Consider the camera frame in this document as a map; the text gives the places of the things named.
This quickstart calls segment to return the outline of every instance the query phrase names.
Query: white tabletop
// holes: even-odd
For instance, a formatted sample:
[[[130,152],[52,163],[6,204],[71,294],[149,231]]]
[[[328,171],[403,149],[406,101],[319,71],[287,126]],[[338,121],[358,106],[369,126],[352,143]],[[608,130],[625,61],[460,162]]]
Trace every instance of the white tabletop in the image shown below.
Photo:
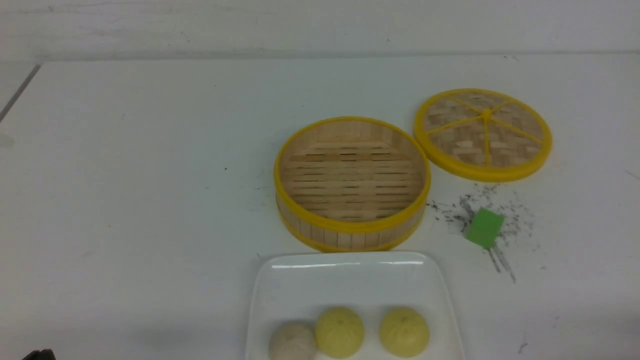
[[[539,172],[496,188],[432,167],[399,247],[442,267],[467,357],[635,357],[639,86],[635,54],[46,63],[0,124],[0,357],[241,359],[258,267],[311,251],[276,212],[285,139],[337,115],[410,130],[459,87],[525,101],[554,135]],[[462,237],[464,195],[507,215],[515,280]]]
[[[11,101],[33,68],[32,63],[0,61],[0,121],[3,118],[4,107]]]

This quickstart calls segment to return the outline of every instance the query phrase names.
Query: bamboo steamer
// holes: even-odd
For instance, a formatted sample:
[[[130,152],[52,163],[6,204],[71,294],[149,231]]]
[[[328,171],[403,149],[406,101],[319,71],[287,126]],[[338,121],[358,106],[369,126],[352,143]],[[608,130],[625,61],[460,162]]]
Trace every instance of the bamboo steamer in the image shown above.
[[[325,252],[399,245],[420,224],[431,182],[427,158],[410,135],[363,117],[298,131],[273,173],[282,222]]]
[[[434,164],[495,183],[536,172],[553,141],[547,123],[522,101],[473,88],[430,97],[416,113],[413,132]]]

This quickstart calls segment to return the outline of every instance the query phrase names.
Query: white square plate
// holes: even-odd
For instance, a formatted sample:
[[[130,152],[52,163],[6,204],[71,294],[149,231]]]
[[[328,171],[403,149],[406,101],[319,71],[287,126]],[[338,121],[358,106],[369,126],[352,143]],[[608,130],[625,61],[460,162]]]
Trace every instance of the white square plate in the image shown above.
[[[269,359],[269,338],[281,323],[313,324],[332,306],[350,307],[364,322],[364,344],[350,359],[396,358],[378,339],[380,320],[394,306],[416,309],[429,324],[429,346],[413,359],[464,359],[438,265],[416,252],[386,251],[292,255],[267,261],[253,290],[246,360]],[[331,358],[318,352],[316,359]]]

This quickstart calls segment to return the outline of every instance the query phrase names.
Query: steamed bun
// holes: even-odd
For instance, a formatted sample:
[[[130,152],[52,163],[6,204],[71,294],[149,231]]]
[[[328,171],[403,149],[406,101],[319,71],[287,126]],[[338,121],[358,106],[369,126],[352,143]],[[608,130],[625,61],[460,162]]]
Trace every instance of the steamed bun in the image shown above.
[[[288,322],[273,332],[269,341],[271,360],[312,360],[316,339],[311,328],[301,322]]]

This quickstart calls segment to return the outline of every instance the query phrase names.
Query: bamboo steamer lid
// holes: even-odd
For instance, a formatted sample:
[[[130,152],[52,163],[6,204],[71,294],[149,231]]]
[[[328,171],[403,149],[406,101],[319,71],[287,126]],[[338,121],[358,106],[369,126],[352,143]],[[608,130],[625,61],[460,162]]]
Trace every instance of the bamboo steamer lid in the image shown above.
[[[481,89],[436,94],[418,110],[415,136],[427,157],[467,179],[504,182],[537,171],[551,151],[547,123],[510,96]]]

